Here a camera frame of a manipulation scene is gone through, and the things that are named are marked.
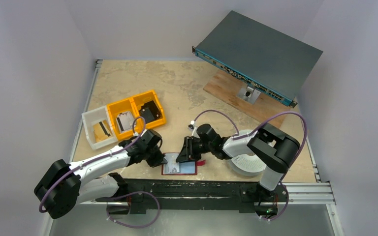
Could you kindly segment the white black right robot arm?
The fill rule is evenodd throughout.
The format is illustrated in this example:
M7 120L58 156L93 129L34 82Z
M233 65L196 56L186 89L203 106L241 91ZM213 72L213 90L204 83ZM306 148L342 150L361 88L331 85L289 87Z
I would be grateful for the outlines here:
M276 186L300 153L300 144L292 136L266 123L258 130L243 135L220 136L210 124L195 128L196 136L186 136L177 163L198 161L205 153L220 160L232 160L241 155L253 154L265 164L258 182L257 195L268 200L276 193Z

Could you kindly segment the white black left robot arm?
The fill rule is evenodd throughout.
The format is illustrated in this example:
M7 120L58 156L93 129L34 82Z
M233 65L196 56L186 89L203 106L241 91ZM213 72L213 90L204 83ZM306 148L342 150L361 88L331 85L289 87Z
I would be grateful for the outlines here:
M119 174L110 171L126 168L142 161L150 167L165 164L160 150L162 136L152 129L123 140L96 156L67 163L59 159L51 164L33 192L39 199L39 212L57 219L66 215L76 204L108 197L121 201L127 195Z

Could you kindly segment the white VIP credit card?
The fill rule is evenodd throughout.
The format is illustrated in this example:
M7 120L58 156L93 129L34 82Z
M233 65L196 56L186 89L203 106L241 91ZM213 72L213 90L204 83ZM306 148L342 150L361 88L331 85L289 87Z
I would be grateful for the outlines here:
M163 165L163 171L162 173L164 175L177 175L180 174L180 164L169 161L167 164Z

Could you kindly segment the gold card with black stripe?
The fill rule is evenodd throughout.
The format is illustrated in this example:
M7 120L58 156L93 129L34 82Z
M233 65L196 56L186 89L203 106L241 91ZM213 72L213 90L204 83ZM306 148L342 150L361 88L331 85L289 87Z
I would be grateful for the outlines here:
M106 119L93 124L93 133L96 143L113 138L109 123Z

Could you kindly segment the red leather card holder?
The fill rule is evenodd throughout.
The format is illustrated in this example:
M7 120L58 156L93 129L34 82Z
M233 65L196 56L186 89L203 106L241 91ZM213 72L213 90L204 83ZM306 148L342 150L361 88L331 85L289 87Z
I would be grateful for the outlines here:
M189 161L189 162L176 162L178 153L169 152L165 153L166 164L163 164L161 167L161 174L164 176L172 175L197 175L197 169L200 166L206 164L205 160L202 161Z

